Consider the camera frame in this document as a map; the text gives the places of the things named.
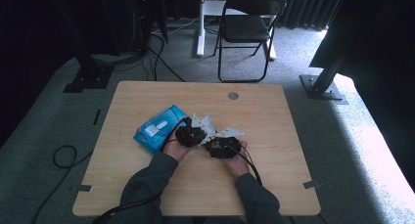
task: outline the gray carpet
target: gray carpet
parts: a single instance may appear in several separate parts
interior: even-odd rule
[[[161,56],[186,81],[218,82],[217,56],[210,55],[215,35],[207,33],[202,58],[196,57],[197,36],[195,29],[170,33],[170,41]],[[274,42],[277,60],[270,63],[267,76],[259,83],[279,84],[284,88],[311,177],[321,183],[316,189],[321,216],[330,224],[415,223],[414,194],[352,80],[341,75],[335,79],[348,105],[307,98],[299,75],[321,72],[319,68],[308,67],[321,39],[321,34],[315,30],[277,29]],[[158,52],[161,42],[153,37],[150,47]],[[237,55],[245,53],[226,52],[230,55],[224,58],[224,68],[232,68],[225,70],[225,75],[261,75],[262,49],[262,53],[245,56],[240,61]],[[115,59],[104,55],[95,57],[107,61]],[[146,56],[142,63],[117,66],[107,89],[86,89],[78,94],[63,93],[79,69],[76,59],[69,60],[55,73],[0,151],[0,223],[31,222],[66,172],[53,164],[53,152],[61,145],[74,145],[77,160],[91,152],[116,85],[122,80],[152,80],[150,67],[155,62],[155,56]],[[158,81],[180,81],[161,61],[157,77]],[[101,114],[96,120],[97,110],[101,110]],[[58,161],[69,164],[71,157],[72,152],[64,150],[58,155]],[[36,223],[91,223],[92,217],[76,217],[71,212],[76,197],[71,188],[81,183],[88,161],[71,170],[43,207]],[[324,223],[320,216],[285,219],[287,223]],[[181,218],[169,221],[184,223]],[[208,223],[232,221],[235,219],[217,217]]]

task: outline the wooden table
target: wooden table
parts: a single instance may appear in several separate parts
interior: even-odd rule
[[[229,93],[239,98],[231,100]],[[146,167],[152,155],[134,139],[136,129],[151,116],[178,106],[202,118],[209,114],[217,131],[243,130],[248,152],[265,188],[280,201],[283,215],[315,215],[320,205],[300,141],[279,85],[122,81],[117,86],[98,138],[73,213],[100,215],[119,205],[128,179]],[[167,216],[245,215],[234,178],[205,148],[192,150],[176,169],[161,196]]]

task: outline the dark background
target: dark background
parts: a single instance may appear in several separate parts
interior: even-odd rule
[[[131,30],[130,11],[136,5],[129,0],[68,1],[90,53],[128,49],[131,32],[125,31]],[[414,188],[415,8],[411,1],[344,0],[311,66],[329,68],[346,41],[352,40],[341,73],[353,79]],[[199,0],[167,0],[166,7],[167,15],[175,19],[199,15]],[[107,20],[105,8],[117,15],[117,21]],[[0,0],[0,145],[55,70],[73,57],[63,27],[53,0]]]

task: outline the blue package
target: blue package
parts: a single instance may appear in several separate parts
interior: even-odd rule
[[[154,154],[160,150],[162,142],[183,117],[187,117],[187,114],[173,105],[141,125],[137,129],[134,139]]]

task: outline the chair seat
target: chair seat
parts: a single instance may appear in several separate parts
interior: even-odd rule
[[[262,17],[227,15],[223,23],[223,38],[228,42],[264,42],[268,40],[267,25]]]

